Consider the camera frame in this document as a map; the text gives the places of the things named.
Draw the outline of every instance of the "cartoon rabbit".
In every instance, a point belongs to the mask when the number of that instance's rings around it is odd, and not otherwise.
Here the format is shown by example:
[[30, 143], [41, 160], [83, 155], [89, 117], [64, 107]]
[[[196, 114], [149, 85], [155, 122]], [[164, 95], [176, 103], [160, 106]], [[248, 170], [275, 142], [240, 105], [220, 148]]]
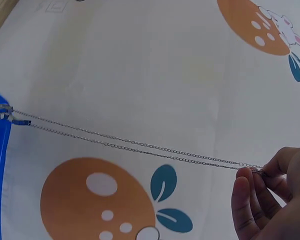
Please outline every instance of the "cartoon rabbit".
[[300, 36], [293, 31], [293, 24], [285, 15], [279, 16], [273, 11], [265, 10], [263, 7], [259, 7], [263, 15], [271, 19], [279, 31], [279, 36], [283, 42], [290, 47], [290, 45], [300, 46]]

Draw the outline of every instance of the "finger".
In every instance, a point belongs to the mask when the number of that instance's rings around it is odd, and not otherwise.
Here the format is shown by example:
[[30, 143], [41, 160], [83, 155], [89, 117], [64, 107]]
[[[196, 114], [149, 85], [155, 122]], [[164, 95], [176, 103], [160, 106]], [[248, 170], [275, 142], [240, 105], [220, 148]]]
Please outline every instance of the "finger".
[[250, 208], [252, 212], [252, 216], [256, 225], [259, 229], [263, 229], [269, 222], [269, 219], [265, 216], [265, 213], [262, 211], [262, 208], [259, 204], [256, 190], [255, 190], [255, 183], [252, 171], [250, 168], [241, 168], [236, 173], [236, 177], [245, 177], [248, 179], [249, 182], [249, 190], [250, 190]]
[[277, 214], [277, 212], [282, 209], [282, 207], [268, 190], [264, 180], [259, 174], [253, 174], [253, 180], [256, 196], [258, 198], [261, 209], [263, 210], [264, 214], [269, 219], [271, 219], [274, 215]]
[[287, 174], [288, 167], [293, 156], [300, 150], [297, 147], [281, 148], [274, 157], [263, 166], [262, 170], [269, 177], [278, 177]]
[[277, 194], [286, 204], [293, 199], [293, 194], [287, 184], [287, 179], [283, 176], [266, 177], [263, 181], [268, 189]]
[[231, 209], [239, 240], [250, 240], [260, 232], [250, 208], [249, 181], [243, 176], [234, 181]]

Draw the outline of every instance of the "hand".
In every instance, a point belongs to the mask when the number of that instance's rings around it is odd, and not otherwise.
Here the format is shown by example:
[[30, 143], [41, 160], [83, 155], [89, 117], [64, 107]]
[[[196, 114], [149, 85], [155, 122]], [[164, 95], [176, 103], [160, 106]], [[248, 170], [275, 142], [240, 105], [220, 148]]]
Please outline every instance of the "hand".
[[267, 176], [250, 168], [236, 174], [231, 208], [239, 240], [300, 240], [300, 148], [282, 148], [262, 170]]

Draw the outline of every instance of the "white dot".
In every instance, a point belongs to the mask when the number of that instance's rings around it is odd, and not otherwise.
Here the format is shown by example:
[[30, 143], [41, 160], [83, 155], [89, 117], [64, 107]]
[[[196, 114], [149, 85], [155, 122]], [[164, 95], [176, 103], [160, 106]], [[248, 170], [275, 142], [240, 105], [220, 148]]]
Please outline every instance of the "white dot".
[[99, 239], [100, 239], [100, 240], [112, 240], [113, 237], [114, 237], [114, 236], [113, 236], [112, 233], [109, 232], [109, 231], [103, 231], [103, 232], [101, 232], [100, 235], [99, 235]]
[[256, 21], [251, 22], [252, 26], [254, 26], [256, 29], [261, 29], [261, 26]]
[[114, 218], [114, 213], [110, 210], [104, 210], [101, 214], [101, 218], [104, 221], [111, 221]]
[[265, 10], [262, 6], [259, 7], [259, 10], [267, 19], [271, 19], [271, 15], [269, 14], [269, 12]]
[[256, 15], [259, 17], [259, 18], [261, 18], [261, 20], [265, 23], [265, 24], [267, 24], [268, 26], [270, 26], [270, 23], [260, 14], [260, 13], [258, 13], [258, 12], [256, 12]]
[[130, 233], [131, 230], [132, 230], [132, 225], [128, 222], [122, 223], [120, 225], [120, 232], [122, 232], [122, 233], [125, 233], [125, 234]]
[[159, 238], [159, 231], [153, 226], [148, 226], [138, 233], [135, 240], [159, 240]]
[[86, 178], [86, 186], [96, 195], [108, 197], [116, 193], [118, 184], [116, 180], [105, 173], [95, 172]]
[[262, 24], [266, 29], [270, 30], [270, 27], [267, 24], [265, 24], [264, 22]]
[[266, 35], [268, 36], [268, 38], [269, 38], [270, 40], [272, 40], [272, 41], [274, 41], [274, 40], [275, 40], [275, 37], [274, 37], [274, 36], [272, 36], [272, 34], [270, 34], [270, 33], [267, 33]]
[[264, 41], [260, 36], [256, 36], [256, 37], [254, 38], [254, 40], [255, 40], [255, 42], [256, 42], [258, 45], [260, 45], [260, 46], [266, 45], [265, 41]]

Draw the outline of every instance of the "orange fruit print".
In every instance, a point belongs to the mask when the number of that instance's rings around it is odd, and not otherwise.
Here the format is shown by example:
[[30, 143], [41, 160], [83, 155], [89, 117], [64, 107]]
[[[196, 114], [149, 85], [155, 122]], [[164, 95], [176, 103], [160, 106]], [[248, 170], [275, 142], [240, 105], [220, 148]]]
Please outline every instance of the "orange fruit print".
[[292, 75], [300, 82], [300, 59], [291, 51], [292, 46], [300, 46], [300, 36], [285, 15], [266, 10], [251, 0], [217, 0], [217, 3], [229, 27], [246, 43], [268, 54], [288, 55]]
[[[153, 200], [164, 201], [176, 185], [173, 167], [159, 167], [151, 179]], [[53, 240], [159, 240], [156, 218], [174, 232], [193, 228], [178, 209], [156, 212], [133, 176], [98, 158], [74, 158], [57, 166], [43, 185], [40, 210]]]

